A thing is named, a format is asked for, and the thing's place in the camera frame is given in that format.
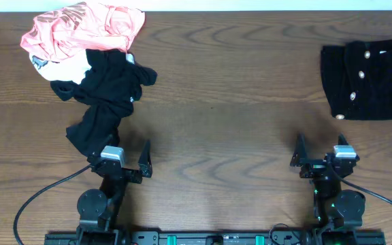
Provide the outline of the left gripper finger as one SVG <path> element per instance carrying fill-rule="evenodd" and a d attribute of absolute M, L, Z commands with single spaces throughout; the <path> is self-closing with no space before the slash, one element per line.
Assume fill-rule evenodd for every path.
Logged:
<path fill-rule="evenodd" d="M 97 147 L 97 156 L 99 157 L 106 146 L 117 147 L 120 143 L 120 137 L 117 134 L 109 134 Z"/>
<path fill-rule="evenodd" d="M 141 175 L 145 178 L 151 178 L 153 174 L 152 160 L 150 157 L 150 147 L 151 147 L 151 143 L 150 140 L 148 140 L 144 145 L 143 151 L 138 161 Z"/>

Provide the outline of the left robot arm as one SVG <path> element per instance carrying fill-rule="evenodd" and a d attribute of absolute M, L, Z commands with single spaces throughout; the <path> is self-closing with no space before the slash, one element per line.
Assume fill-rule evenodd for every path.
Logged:
<path fill-rule="evenodd" d="M 116 224 L 120 206 L 129 183 L 140 184 L 152 176 L 150 141 L 144 144 L 138 169 L 125 167 L 125 152 L 114 145 L 114 136 L 107 136 L 101 148 L 92 152 L 87 161 L 91 171 L 102 177 L 98 189 L 85 191 L 78 199 L 80 222 L 76 245 L 127 245 L 131 236 Z"/>

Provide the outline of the black cardigan with gold buttons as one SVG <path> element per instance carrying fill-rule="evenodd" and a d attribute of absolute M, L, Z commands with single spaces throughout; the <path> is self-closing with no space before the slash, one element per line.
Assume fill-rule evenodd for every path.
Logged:
<path fill-rule="evenodd" d="M 323 90 L 339 120 L 392 120 L 392 39 L 323 46 Z"/>

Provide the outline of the white printed shirt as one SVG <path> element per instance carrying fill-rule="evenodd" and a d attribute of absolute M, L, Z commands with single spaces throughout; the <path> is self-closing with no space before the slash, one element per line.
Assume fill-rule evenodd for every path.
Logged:
<path fill-rule="evenodd" d="M 32 54 L 29 55 L 29 59 L 36 71 L 48 81 L 59 80 L 80 84 L 86 72 L 91 69 L 85 50 L 59 62 L 43 60 Z"/>

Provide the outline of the black t-shirt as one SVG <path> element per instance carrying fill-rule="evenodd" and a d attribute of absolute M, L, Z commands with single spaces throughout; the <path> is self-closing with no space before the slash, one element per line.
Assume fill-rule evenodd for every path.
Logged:
<path fill-rule="evenodd" d="M 89 106 L 78 124 L 66 128 L 67 139 L 88 157 L 109 134 L 118 135 L 121 119 L 132 115 L 142 86 L 155 84 L 157 72 L 129 62 L 117 49 L 87 50 L 86 57 L 91 69 L 80 84 L 55 80 L 50 87 L 62 101 Z"/>

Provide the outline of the pink crumpled shirt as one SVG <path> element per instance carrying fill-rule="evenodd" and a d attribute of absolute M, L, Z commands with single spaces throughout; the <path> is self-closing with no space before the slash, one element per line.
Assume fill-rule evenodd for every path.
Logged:
<path fill-rule="evenodd" d="M 36 16 L 20 46 L 33 56 L 55 62 L 86 49 L 126 52 L 145 20 L 146 14 L 139 9 L 83 1 Z"/>

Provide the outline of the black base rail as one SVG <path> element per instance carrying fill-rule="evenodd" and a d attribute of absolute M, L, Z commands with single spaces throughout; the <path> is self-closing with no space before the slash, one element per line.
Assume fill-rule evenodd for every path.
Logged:
<path fill-rule="evenodd" d="M 45 245 L 70 244 L 133 244 L 133 245 L 269 245 L 269 244 L 357 244 L 385 245 L 380 231 L 326 231 L 320 240 L 304 231 L 278 229 L 270 232 L 245 233 L 165 233 L 137 231 L 129 234 L 114 233 L 50 233 L 45 235 Z"/>

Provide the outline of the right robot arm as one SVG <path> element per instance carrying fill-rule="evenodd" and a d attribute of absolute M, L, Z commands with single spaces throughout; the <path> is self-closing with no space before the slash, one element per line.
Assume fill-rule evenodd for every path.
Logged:
<path fill-rule="evenodd" d="M 318 224 L 301 233 L 301 244 L 347 244 L 354 242 L 353 229 L 363 224 L 365 197 L 358 191 L 343 190 L 341 182 L 353 173 L 359 156 L 343 135 L 323 159 L 308 156 L 303 134 L 296 139 L 291 167 L 314 186 L 314 216 Z"/>

